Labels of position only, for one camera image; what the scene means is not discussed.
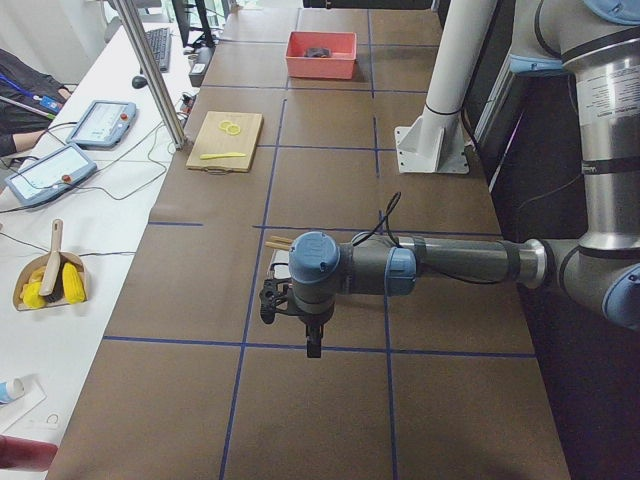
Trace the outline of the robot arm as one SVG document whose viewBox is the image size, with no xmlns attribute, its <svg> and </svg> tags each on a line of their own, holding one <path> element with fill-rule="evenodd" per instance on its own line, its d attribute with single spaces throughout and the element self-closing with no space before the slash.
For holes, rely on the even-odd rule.
<svg viewBox="0 0 640 480">
<path fill-rule="evenodd" d="M 506 64 L 509 119 L 473 144 L 499 231 L 430 238 L 384 210 L 339 242 L 280 242 L 259 294 L 265 323 L 321 333 L 345 295 L 410 294 L 422 277 L 512 282 L 561 295 L 612 324 L 639 326 L 639 5 L 518 1 Z"/>
</svg>

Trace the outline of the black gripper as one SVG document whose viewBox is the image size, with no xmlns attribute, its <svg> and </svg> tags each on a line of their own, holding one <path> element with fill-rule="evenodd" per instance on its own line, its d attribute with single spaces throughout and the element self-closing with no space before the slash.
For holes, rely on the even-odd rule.
<svg viewBox="0 0 640 480">
<path fill-rule="evenodd" d="M 259 294 L 260 317 L 265 324 L 273 324 L 277 314 L 299 316 L 300 309 L 295 303 L 293 290 L 288 278 L 267 278 Z"/>
</svg>

